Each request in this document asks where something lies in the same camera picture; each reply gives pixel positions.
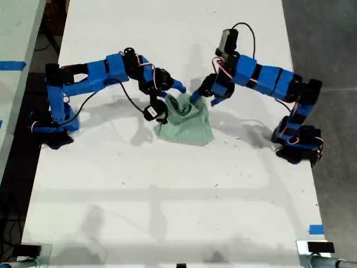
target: green cloth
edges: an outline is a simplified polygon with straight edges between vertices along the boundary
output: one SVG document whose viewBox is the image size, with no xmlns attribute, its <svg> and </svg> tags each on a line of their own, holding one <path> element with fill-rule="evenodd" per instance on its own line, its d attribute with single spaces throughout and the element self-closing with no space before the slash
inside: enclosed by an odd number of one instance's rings
<svg viewBox="0 0 357 268">
<path fill-rule="evenodd" d="M 190 103 L 190 95 L 181 94 L 177 100 L 167 95 L 168 123 L 155 127 L 159 138 L 170 142 L 204 146 L 213 139 L 208 109 L 204 98 Z"/>
</svg>

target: white tabletop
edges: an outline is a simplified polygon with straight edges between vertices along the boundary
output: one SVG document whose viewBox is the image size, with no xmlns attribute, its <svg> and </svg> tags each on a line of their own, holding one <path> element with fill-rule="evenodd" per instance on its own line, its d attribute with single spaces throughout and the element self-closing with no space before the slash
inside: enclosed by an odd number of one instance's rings
<svg viewBox="0 0 357 268">
<path fill-rule="evenodd" d="M 46 0 L 0 1 L 0 61 L 24 61 L 22 71 L 0 71 L 0 182 L 10 152 Z"/>
<path fill-rule="evenodd" d="M 192 92 L 213 71 L 222 30 L 238 21 L 254 29 L 261 64 L 291 70 L 280 0 L 72 0 L 59 63 L 130 46 Z M 241 28 L 239 52 L 251 55 L 252 44 Z M 137 82 L 125 86 L 144 107 Z M 158 139 L 119 86 L 106 88 L 81 112 L 74 143 L 42 149 L 23 242 L 52 244 L 51 266 L 299 267 L 295 241 L 323 236 L 308 233 L 321 224 L 310 164 L 271 149 L 286 114 L 236 86 L 210 108 L 215 140 L 180 145 Z"/>
</svg>

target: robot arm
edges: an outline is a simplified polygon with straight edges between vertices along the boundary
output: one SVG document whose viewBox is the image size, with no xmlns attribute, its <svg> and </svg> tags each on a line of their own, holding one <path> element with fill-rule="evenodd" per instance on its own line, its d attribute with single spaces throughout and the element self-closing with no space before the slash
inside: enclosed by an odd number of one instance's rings
<svg viewBox="0 0 357 268">
<path fill-rule="evenodd" d="M 285 116 L 274 130 L 272 142 L 282 145 L 277 152 L 279 157 L 294 164 L 302 159 L 310 159 L 311 164 L 315 164 L 321 156 L 321 133 L 312 126 L 302 124 L 319 97 L 322 83 L 314 79 L 303 83 L 297 74 L 260 65 L 255 59 L 239 54 L 234 51 L 237 37 L 235 29 L 223 31 L 221 44 L 216 50 L 220 69 L 217 74 L 206 77 L 190 101 L 195 103 L 201 96 L 213 95 L 211 105 L 217 105 L 232 96 L 237 84 L 284 102 L 295 102 L 290 115 Z"/>
<path fill-rule="evenodd" d="M 74 76 L 77 74 L 85 74 L 86 78 L 75 82 Z M 139 89 L 144 94 L 149 95 L 150 104 L 144 110 L 141 110 L 131 101 L 122 85 L 123 82 L 129 81 L 129 78 L 137 80 Z M 118 83 L 121 84 L 133 105 L 143 113 L 146 120 L 156 119 L 164 124 L 167 122 L 167 108 L 164 101 L 158 99 L 158 97 L 165 97 L 165 91 L 170 88 L 178 89 L 181 92 L 186 91 L 181 82 L 172 79 L 167 71 L 153 67 L 147 59 L 142 55 L 137 55 L 132 48 L 127 48 L 121 53 L 109 55 L 105 60 L 91 63 L 64 66 L 62 68 L 59 68 L 58 64 L 47 64 L 46 84 L 50 111 L 46 114 L 31 113 L 31 131 L 49 134 L 50 138 L 46 139 L 46 141 L 49 141 L 57 133 L 78 130 L 79 121 L 77 116 L 80 111 L 74 114 L 70 105 L 64 102 L 64 94 L 71 97 L 92 93 L 91 96 L 93 96 L 105 87 Z M 52 148 L 58 149 L 63 144 L 73 142 L 72 139 L 65 138 L 65 140 L 64 142 L 55 142 L 56 144 Z"/>
</svg>

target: black cable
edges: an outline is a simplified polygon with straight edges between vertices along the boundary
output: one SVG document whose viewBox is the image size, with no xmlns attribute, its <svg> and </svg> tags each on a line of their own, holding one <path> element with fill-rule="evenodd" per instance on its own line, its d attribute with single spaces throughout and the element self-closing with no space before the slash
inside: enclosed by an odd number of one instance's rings
<svg viewBox="0 0 357 268">
<path fill-rule="evenodd" d="M 129 95 L 128 95 L 127 91 L 125 90 L 125 87 L 123 86 L 123 83 L 122 83 L 122 82 L 120 82 L 118 79 L 110 78 L 110 79 L 105 80 L 105 81 L 103 82 L 103 84 L 104 84 L 104 85 L 109 85 L 110 82 L 118 82 L 118 83 L 122 86 L 123 91 L 124 91 L 125 95 L 127 96 L 128 100 L 131 102 L 131 104 L 132 104 L 135 108 L 137 108 L 138 111 L 140 111 L 141 113 L 144 113 L 144 111 L 141 110 L 141 109 L 139 108 L 139 106 L 137 106 L 137 105 L 135 104 L 135 102 L 129 97 Z"/>
<path fill-rule="evenodd" d="M 72 117 L 71 120 L 68 120 L 68 121 L 66 121 L 66 122 L 64 122 L 64 123 L 62 123 L 62 124 L 60 124 L 60 125 L 58 125 L 57 128 L 56 128 L 56 130 L 55 130 L 54 132 L 52 132 L 53 135 L 52 135 L 50 138 L 48 138 L 46 141 L 44 141 L 43 143 L 48 143 L 48 142 L 56 135 L 57 131 L 60 129 L 61 126 L 65 125 L 65 124 L 68 124 L 68 123 L 72 122 L 74 119 L 76 119 L 76 118 L 78 117 L 79 113 L 82 111 L 83 106 L 85 105 L 85 103 L 86 103 L 91 97 L 93 97 L 94 95 L 96 95 L 98 92 L 99 92 L 99 91 L 96 91 L 96 92 L 92 93 L 89 97 L 87 97 L 87 99 L 85 99 L 85 101 L 83 101 L 82 105 L 79 107 L 79 110 L 78 110 L 78 112 L 75 114 L 75 116 Z"/>
<path fill-rule="evenodd" d="M 254 31 L 251 28 L 251 26 L 249 24 L 247 24 L 246 22 L 238 22 L 232 27 L 232 29 L 236 28 L 238 25 L 246 25 L 252 32 L 252 35 L 253 35 L 253 58 L 255 59 L 255 34 L 254 34 Z"/>
<path fill-rule="evenodd" d="M 18 225 L 18 229 L 20 230 L 20 239 L 22 239 L 22 235 L 23 235 L 23 231 L 22 231 L 22 227 L 21 227 L 21 212 L 20 212 L 20 208 L 17 205 L 17 201 L 14 198 L 14 202 L 12 204 L 15 207 L 16 213 L 17 213 L 17 225 Z"/>
<path fill-rule="evenodd" d="M 47 49 L 49 46 L 51 45 L 51 43 L 48 43 L 47 46 L 41 48 L 41 49 L 34 49 L 34 51 L 42 51 L 42 50 L 45 50 Z"/>
<path fill-rule="evenodd" d="M 285 103 L 283 103 L 283 102 L 281 102 L 280 100 L 278 100 L 278 99 L 275 99 L 275 101 L 276 102 L 278 102 L 278 103 L 280 103 L 280 104 L 282 104 L 282 105 L 284 105 L 285 106 L 285 108 L 287 108 L 288 109 L 288 111 L 289 112 L 291 112 L 291 110 L 290 110 L 290 108 L 285 104 Z"/>
</svg>

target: red wire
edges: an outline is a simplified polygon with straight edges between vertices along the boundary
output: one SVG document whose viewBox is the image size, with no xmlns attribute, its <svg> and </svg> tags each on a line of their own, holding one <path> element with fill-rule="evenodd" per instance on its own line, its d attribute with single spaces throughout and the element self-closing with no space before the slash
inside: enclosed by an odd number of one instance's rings
<svg viewBox="0 0 357 268">
<path fill-rule="evenodd" d="M 149 65 L 151 65 L 153 67 L 153 71 L 154 71 L 154 73 L 153 73 L 154 86 L 155 86 L 155 89 L 158 90 L 157 86 L 156 86 L 156 81 L 155 81 L 155 66 L 152 63 L 140 63 L 140 59 L 139 59 L 139 55 L 138 54 L 136 54 L 136 58 L 137 58 L 138 64 L 139 64 L 138 67 L 149 66 Z"/>
</svg>

